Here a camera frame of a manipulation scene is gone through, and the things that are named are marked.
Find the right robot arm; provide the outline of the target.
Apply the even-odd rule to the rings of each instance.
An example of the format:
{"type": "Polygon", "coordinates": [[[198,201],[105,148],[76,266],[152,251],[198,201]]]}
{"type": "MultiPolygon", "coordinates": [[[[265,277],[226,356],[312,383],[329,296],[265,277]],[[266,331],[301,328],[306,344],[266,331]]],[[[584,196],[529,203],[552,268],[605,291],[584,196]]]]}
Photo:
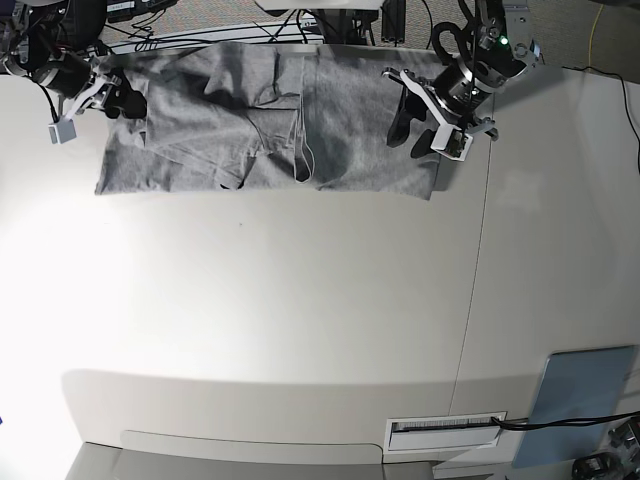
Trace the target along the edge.
{"type": "Polygon", "coordinates": [[[399,74],[442,70],[425,51],[319,43],[138,37],[95,58],[66,42],[62,4],[11,26],[6,70],[114,120],[108,154],[206,175],[251,161],[388,158],[399,74]]]}

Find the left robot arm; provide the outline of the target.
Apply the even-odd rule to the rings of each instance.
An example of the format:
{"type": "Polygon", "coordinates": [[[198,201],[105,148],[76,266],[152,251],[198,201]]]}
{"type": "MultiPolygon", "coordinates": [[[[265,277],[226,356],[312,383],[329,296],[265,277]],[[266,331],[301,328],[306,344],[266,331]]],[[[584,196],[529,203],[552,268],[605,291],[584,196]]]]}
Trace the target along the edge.
{"type": "MultiPolygon", "coordinates": [[[[481,133],[492,141],[498,139],[494,120],[480,119],[476,110],[489,96],[501,91],[508,82],[520,79],[536,67],[540,58],[539,45],[534,41],[528,23],[527,1],[474,1],[472,13],[466,1],[457,1],[467,23],[460,28],[452,22],[433,23],[426,1],[430,26],[429,42],[445,69],[435,78],[425,78],[414,72],[386,68],[382,76],[402,85],[402,95],[393,123],[387,134],[387,145],[395,148],[403,144],[410,133],[414,119],[426,122],[435,120],[436,127],[426,129],[414,145],[425,147],[426,152],[436,152],[454,160],[462,160],[466,148],[481,133]],[[457,45],[457,54],[447,52],[440,36],[450,34],[457,45]]],[[[382,12],[382,27],[391,30],[391,42],[399,42],[404,35],[405,1],[384,1],[378,8],[382,12]]],[[[311,16],[317,27],[309,33],[321,35],[325,43],[367,45],[365,31],[371,33],[370,24],[377,20],[373,10],[351,11],[351,27],[342,26],[347,10],[300,10],[311,16]]],[[[116,27],[111,30],[127,34],[135,46],[152,46],[166,43],[196,42],[204,45],[208,40],[195,38],[195,34],[156,38],[152,34],[127,33],[116,27]]]]}

